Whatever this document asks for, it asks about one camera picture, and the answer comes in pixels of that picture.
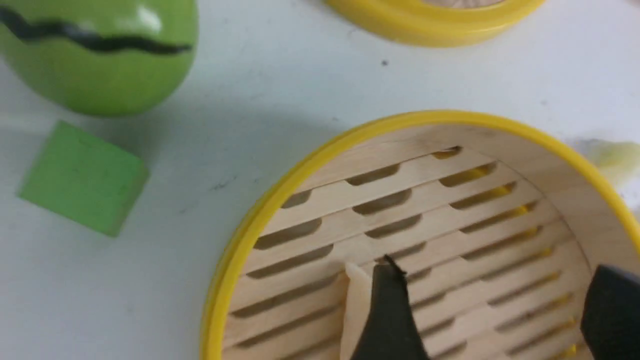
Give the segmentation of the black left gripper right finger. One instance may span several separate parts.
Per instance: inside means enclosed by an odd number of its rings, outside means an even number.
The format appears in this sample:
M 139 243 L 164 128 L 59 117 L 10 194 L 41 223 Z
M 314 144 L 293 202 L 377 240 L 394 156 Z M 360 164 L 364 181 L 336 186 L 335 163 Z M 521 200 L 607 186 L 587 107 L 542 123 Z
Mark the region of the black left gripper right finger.
M 640 358 L 640 279 L 599 265 L 590 281 L 580 330 L 595 360 Z

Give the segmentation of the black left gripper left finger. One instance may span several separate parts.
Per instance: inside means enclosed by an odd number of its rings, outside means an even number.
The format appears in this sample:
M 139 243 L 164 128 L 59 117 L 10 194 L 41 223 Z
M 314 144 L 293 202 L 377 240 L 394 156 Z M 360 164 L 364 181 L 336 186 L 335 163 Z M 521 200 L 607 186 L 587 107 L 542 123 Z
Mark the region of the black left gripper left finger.
M 370 308 L 352 360 L 429 360 L 410 305 L 406 275 L 390 255 L 374 266 Z

